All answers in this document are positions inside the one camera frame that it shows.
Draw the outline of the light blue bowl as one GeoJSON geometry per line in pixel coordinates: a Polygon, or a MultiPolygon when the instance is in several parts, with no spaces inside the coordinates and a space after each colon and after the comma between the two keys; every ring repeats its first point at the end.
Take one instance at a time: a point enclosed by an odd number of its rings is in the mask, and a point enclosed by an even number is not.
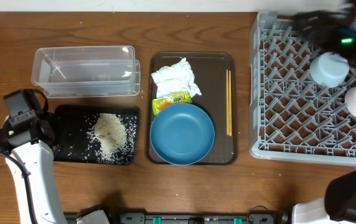
{"type": "Polygon", "coordinates": [[[347,59],[339,54],[326,52],[312,61],[309,71],[312,79],[319,85],[334,88],[344,82],[349,73],[347,59]]]}

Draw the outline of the pile of rice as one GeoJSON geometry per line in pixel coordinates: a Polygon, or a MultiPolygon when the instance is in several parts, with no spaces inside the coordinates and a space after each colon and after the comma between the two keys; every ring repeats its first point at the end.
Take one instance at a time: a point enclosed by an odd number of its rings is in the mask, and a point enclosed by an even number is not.
{"type": "Polygon", "coordinates": [[[138,117],[113,113],[78,113],[65,117],[59,161],[128,165],[134,157],[138,117]]]}

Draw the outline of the wooden chopstick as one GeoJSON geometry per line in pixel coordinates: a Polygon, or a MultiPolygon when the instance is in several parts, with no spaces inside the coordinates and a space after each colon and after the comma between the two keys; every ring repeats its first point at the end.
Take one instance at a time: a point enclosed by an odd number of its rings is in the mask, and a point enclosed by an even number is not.
{"type": "Polygon", "coordinates": [[[228,71],[229,136],[232,136],[232,73],[228,71]]]}
{"type": "Polygon", "coordinates": [[[226,70],[226,125],[227,125],[227,136],[230,135],[230,125],[229,125],[229,82],[228,82],[228,70],[226,70]]]}

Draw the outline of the dark blue plate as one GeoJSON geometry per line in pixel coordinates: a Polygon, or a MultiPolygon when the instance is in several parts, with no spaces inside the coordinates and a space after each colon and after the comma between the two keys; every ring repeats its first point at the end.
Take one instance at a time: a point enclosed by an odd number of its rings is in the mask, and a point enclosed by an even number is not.
{"type": "Polygon", "coordinates": [[[201,161],[211,151],[215,128],[210,116],[193,104],[175,104],[153,120],[149,140],[165,162],[187,166],[201,161]]]}

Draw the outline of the white napkin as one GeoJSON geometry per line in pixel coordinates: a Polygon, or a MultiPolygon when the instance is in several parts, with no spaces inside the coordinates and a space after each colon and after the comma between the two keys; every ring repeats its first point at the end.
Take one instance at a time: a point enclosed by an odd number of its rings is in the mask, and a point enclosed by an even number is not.
{"type": "Polygon", "coordinates": [[[171,66],[163,66],[151,76],[157,86],[157,98],[178,92],[189,92],[191,97],[202,95],[195,83],[192,67],[185,57],[171,66]]]}

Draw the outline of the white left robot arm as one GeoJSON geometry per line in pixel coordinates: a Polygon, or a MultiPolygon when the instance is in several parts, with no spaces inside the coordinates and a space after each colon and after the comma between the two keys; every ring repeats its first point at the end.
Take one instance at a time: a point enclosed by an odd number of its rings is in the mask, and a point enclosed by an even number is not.
{"type": "Polygon", "coordinates": [[[21,223],[67,223],[54,178],[55,133],[47,120],[6,117],[0,151],[15,185],[21,223]]]}

